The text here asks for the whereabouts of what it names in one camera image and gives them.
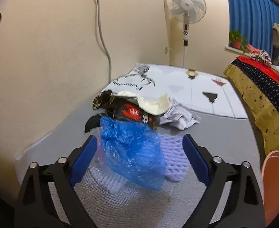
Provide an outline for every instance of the blue gripper pad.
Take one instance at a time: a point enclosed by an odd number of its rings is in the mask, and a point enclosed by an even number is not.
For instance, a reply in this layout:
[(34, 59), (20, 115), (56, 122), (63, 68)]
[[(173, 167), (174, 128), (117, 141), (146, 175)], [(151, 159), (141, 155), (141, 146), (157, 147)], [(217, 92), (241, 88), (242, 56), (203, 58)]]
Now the blue gripper pad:
[(84, 145), (82, 152), (72, 165), (71, 177), (69, 180), (72, 187), (74, 187), (76, 183), (81, 182), (93, 156), (95, 155), (96, 149), (97, 140), (96, 137), (93, 136), (92, 139)]
[(210, 183), (208, 165), (187, 135), (183, 137), (183, 150), (198, 180), (208, 187)]

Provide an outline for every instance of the fan motor hub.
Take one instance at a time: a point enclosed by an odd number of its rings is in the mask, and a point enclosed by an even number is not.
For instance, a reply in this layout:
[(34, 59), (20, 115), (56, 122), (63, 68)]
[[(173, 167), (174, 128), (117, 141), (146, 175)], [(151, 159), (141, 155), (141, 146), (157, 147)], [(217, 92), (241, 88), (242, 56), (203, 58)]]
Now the fan motor hub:
[(191, 0), (181, 0), (180, 6), (185, 11), (190, 11), (193, 9), (193, 2)]

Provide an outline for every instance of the power cord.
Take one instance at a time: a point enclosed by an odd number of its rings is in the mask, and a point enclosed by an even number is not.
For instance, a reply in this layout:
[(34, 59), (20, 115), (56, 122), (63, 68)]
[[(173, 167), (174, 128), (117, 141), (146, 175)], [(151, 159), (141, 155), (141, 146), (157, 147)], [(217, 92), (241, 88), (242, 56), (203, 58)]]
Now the power cord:
[(111, 83), (111, 78), (112, 78), (112, 60), (111, 60), (110, 54), (107, 50), (107, 47), (104, 43), (104, 38), (102, 37), (101, 23), (100, 23), (100, 5), (99, 5), (99, 0), (96, 0), (96, 1), (97, 1), (97, 18), (98, 18), (97, 20), (98, 20), (99, 36), (100, 36), (102, 46), (104, 48), (104, 51), (105, 51), (106, 56), (108, 57), (108, 61), (109, 61), (109, 84), (110, 84)]

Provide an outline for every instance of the flower pot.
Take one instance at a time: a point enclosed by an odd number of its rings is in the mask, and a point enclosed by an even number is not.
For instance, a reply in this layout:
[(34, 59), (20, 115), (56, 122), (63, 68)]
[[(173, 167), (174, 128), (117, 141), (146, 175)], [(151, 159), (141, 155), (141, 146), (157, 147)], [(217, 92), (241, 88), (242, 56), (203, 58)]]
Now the flower pot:
[(236, 49), (240, 49), (241, 44), (242, 44), (242, 42), (239, 41), (239, 40), (233, 41), (233, 47), (236, 48)]

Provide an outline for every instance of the fan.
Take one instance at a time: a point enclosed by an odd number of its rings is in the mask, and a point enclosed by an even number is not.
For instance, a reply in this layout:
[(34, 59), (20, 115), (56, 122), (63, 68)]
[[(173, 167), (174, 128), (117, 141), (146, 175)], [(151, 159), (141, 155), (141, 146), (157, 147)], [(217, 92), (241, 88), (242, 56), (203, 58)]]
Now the fan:
[(204, 17), (206, 3), (205, 0), (165, 0), (165, 8), (171, 18), (184, 24), (184, 67), (189, 39), (189, 24), (196, 23)]

